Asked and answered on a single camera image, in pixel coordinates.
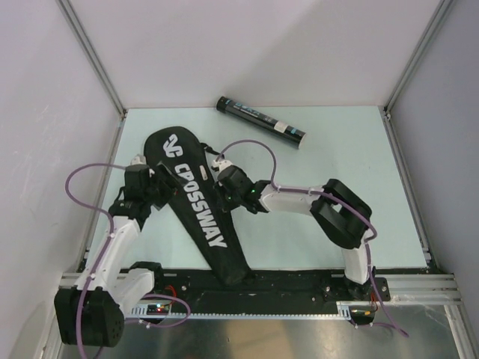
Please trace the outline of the black racket bag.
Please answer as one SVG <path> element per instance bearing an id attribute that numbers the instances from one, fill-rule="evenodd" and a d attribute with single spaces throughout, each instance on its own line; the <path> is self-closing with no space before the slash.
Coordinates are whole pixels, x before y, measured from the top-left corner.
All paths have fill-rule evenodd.
<path id="1" fill-rule="evenodd" d="M 216 278 L 226 286 L 242 283 L 251 269 L 232 216 L 219 206 L 207 154 L 219 153 L 188 129 L 172 126 L 149 135 L 143 154 L 149 166 L 163 164 L 185 180 L 169 202 Z"/>

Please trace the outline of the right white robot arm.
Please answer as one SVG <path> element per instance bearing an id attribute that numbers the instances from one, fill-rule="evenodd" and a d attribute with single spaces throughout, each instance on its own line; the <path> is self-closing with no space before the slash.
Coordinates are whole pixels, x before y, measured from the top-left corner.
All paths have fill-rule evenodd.
<path id="1" fill-rule="evenodd" d="M 326 237 L 341 248 L 347 294 L 362 300 L 373 290 L 370 255 L 365 234 L 375 233 L 372 209 L 338 179 L 321 188 L 291 188 L 271 180 L 252 182 L 244 170 L 232 165 L 220 170 L 216 190 L 226 210 L 239 206 L 250 213 L 289 212 L 311 216 Z"/>

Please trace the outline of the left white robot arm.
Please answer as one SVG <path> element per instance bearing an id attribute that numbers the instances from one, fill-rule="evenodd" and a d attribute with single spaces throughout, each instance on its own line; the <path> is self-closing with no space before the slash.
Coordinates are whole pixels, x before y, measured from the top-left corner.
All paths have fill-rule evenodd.
<path id="1" fill-rule="evenodd" d="M 161 209 L 185 185 L 163 163 L 147 165 L 136 156 L 123 168 L 124 184 L 108 210 L 109 227 L 91 263 L 70 287 L 58 289 L 55 314 L 61 340 L 67 345 L 114 347 L 125 316 L 146 295 L 158 298 L 166 288 L 161 265 L 146 263 L 118 279 L 122 260 L 153 209 Z"/>

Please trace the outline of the black shuttlecock tube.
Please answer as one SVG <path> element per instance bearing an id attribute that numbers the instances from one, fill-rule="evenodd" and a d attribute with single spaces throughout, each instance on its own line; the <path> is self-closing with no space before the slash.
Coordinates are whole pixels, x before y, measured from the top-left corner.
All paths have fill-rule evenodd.
<path id="1" fill-rule="evenodd" d="M 240 119 L 243 122 L 259 127 L 274 136 L 292 144 L 299 149 L 305 140 L 306 133 L 284 121 L 277 120 L 231 98 L 221 96 L 216 103 L 216 110 Z"/>

